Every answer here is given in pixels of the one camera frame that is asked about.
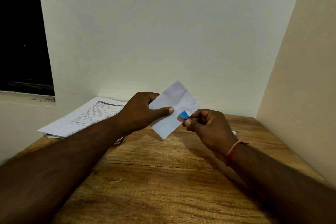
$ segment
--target forearm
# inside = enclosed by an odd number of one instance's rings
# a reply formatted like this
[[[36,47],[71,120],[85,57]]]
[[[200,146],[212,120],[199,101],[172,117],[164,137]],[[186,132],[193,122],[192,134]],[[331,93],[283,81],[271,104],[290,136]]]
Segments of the forearm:
[[[231,167],[263,199],[294,223],[334,223],[336,192],[262,152],[239,145]]]
[[[125,133],[114,116],[1,166],[0,223],[35,223],[53,213]]]

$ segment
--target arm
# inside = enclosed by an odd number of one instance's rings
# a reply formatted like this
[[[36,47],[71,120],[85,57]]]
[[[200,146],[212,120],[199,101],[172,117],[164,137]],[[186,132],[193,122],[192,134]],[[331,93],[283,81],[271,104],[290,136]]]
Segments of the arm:
[[[199,109],[183,125],[225,161],[237,142],[221,112]],[[233,153],[232,169],[261,198],[293,223],[335,223],[336,191],[248,145]]]
[[[137,93],[122,111],[0,167],[0,223],[37,223],[55,213],[120,137],[173,112],[150,110],[157,93]]]

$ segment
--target blue sticky tab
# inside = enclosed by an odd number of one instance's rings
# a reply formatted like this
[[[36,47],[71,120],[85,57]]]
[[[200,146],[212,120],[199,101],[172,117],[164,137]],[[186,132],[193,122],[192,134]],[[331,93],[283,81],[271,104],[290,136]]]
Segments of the blue sticky tab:
[[[180,113],[180,116],[183,118],[183,119],[188,119],[188,115],[187,115],[187,112],[186,111],[183,111]]]

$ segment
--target person's left hand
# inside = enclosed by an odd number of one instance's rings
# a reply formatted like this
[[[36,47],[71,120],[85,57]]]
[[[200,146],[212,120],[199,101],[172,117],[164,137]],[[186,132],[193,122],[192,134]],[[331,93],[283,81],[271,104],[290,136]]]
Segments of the person's left hand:
[[[125,105],[125,107],[117,114],[118,123],[122,126],[127,134],[141,130],[163,116],[168,116],[174,112],[172,107],[163,107],[160,109],[149,109],[151,103],[158,93],[138,92]]]

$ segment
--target wood grain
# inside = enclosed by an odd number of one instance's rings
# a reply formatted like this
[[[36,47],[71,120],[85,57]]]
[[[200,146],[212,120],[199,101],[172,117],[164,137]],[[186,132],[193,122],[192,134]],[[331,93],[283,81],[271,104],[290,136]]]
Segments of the wood grain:
[[[226,115],[240,140],[318,180],[250,117]],[[18,155],[55,142],[43,137]],[[235,172],[180,126],[166,140],[145,128],[111,147],[53,223],[279,223]]]

